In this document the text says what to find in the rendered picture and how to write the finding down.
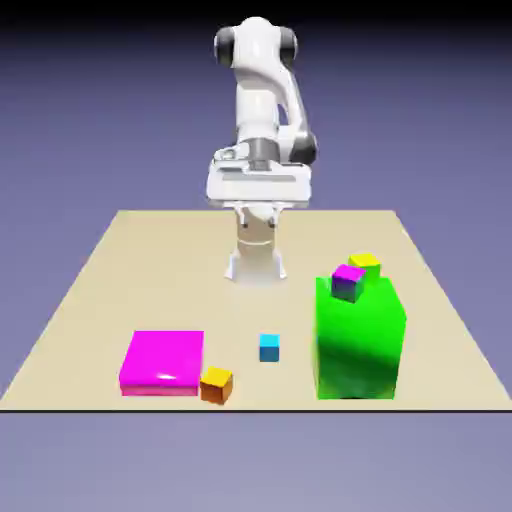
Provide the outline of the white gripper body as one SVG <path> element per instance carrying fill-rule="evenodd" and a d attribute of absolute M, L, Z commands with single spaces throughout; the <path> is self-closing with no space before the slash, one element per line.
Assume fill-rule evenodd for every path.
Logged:
<path fill-rule="evenodd" d="M 311 168 L 270 162 L 270 169 L 254 171 L 245 160 L 212 161 L 206 196 L 217 206 L 274 203 L 303 206 L 311 198 Z"/>

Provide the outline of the small purple cube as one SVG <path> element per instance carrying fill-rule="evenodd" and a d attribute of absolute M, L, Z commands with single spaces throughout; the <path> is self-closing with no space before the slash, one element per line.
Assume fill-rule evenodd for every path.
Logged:
<path fill-rule="evenodd" d="M 339 265 L 331 275 L 331 295 L 355 303 L 364 289 L 366 270 L 348 264 Z"/>

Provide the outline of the small yellow cube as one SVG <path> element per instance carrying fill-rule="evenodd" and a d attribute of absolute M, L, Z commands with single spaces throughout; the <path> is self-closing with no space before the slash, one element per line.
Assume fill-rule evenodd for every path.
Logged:
<path fill-rule="evenodd" d="M 365 271 L 364 278 L 367 282 L 376 282 L 381 274 L 381 261 L 372 253 L 351 254 L 348 264 Z"/>

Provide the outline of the small cyan cube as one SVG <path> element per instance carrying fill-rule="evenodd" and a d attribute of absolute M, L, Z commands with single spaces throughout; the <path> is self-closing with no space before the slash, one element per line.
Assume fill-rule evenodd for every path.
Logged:
<path fill-rule="evenodd" d="M 259 337 L 259 360 L 261 362 L 278 362 L 280 358 L 280 336 L 262 333 Z"/>

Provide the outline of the small orange cube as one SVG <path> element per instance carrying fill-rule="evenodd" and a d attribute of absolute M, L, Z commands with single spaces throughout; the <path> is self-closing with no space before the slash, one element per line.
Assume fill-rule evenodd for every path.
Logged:
<path fill-rule="evenodd" d="M 203 401 L 224 405 L 233 390 L 233 373 L 210 366 L 200 379 L 200 398 Z"/>

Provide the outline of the large green box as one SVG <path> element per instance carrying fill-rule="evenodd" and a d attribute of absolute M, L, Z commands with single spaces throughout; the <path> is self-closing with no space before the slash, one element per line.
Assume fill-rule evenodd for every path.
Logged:
<path fill-rule="evenodd" d="M 330 278 L 318 277 L 313 331 L 316 396 L 392 399 L 406 322 L 389 278 L 379 278 L 351 303 L 331 295 Z"/>

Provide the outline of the large magenta box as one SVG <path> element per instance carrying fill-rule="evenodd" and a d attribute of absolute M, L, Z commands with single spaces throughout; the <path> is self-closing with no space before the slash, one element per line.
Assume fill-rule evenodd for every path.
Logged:
<path fill-rule="evenodd" d="M 119 372 L 123 396 L 197 396 L 203 331 L 133 333 Z"/>

